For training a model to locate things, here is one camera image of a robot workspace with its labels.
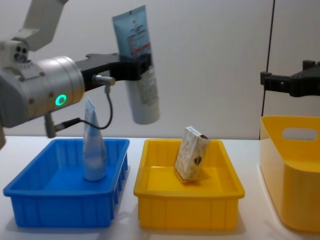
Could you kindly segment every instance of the green indicator light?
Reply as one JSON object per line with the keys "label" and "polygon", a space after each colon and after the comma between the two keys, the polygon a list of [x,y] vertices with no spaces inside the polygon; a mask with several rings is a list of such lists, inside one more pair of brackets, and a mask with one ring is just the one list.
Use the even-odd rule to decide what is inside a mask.
{"label": "green indicator light", "polygon": [[61,106],[65,104],[66,101],[67,101],[67,96],[65,94],[61,94],[55,99],[55,105]]}

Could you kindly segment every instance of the black cable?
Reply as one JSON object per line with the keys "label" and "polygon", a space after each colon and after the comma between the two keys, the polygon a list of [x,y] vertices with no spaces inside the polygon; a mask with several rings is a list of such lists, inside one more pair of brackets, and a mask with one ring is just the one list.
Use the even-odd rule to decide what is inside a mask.
{"label": "black cable", "polygon": [[[270,59],[270,49],[271,49],[271,38],[272,38],[272,30],[274,27],[274,15],[275,15],[275,5],[276,0],[273,0],[273,6],[272,6],[272,15],[271,15],[271,25],[270,25],[270,34],[269,34],[269,46],[268,46],[268,55],[266,60],[266,72],[269,70],[269,59]],[[264,116],[265,111],[265,101],[266,101],[266,90],[263,89],[263,99],[262,99],[262,109],[261,109],[261,117]]]}
{"label": "black cable", "polygon": [[108,99],[108,102],[109,102],[110,117],[109,117],[109,121],[107,122],[107,124],[105,126],[96,126],[96,125],[92,124],[91,122],[88,122],[86,120],[81,119],[80,117],[77,117],[77,118],[74,118],[74,119],[71,119],[71,120],[68,120],[68,121],[61,122],[59,125],[55,126],[55,131],[58,132],[58,131],[61,131],[63,129],[67,129],[67,128],[69,128],[69,127],[71,127],[73,125],[76,125],[78,123],[85,123],[85,124],[88,124],[89,126],[95,128],[95,129],[99,129],[99,130],[106,129],[107,127],[110,126],[111,121],[113,119],[113,115],[114,115],[114,110],[113,110],[113,106],[112,106],[112,102],[111,102],[109,93],[106,93],[106,98]]}

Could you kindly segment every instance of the blue storage tray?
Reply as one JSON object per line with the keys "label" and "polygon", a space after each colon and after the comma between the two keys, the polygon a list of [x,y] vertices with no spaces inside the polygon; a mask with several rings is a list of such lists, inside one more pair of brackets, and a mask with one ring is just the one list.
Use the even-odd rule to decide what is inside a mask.
{"label": "blue storage tray", "polygon": [[128,139],[104,139],[106,177],[84,179],[83,139],[51,141],[3,190],[19,227],[107,227],[128,169]]}

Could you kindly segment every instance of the yellow basket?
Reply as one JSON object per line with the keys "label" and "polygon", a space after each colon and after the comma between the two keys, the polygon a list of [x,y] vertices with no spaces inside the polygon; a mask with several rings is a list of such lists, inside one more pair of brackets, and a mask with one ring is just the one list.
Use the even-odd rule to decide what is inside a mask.
{"label": "yellow basket", "polygon": [[285,129],[320,133],[320,117],[261,118],[260,163],[269,194],[284,225],[320,232],[320,138],[292,140]]}
{"label": "yellow basket", "polygon": [[174,162],[180,139],[149,139],[134,186],[140,225],[158,229],[233,230],[245,196],[223,143],[211,140],[199,181],[183,184]]}

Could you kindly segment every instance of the basket handle hole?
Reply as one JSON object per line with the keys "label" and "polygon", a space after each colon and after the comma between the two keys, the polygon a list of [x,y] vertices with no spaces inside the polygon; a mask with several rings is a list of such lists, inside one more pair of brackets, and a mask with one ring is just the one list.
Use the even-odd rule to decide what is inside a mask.
{"label": "basket handle hole", "polygon": [[287,140],[314,141],[318,137],[318,132],[312,128],[289,127],[283,130],[282,137]]}

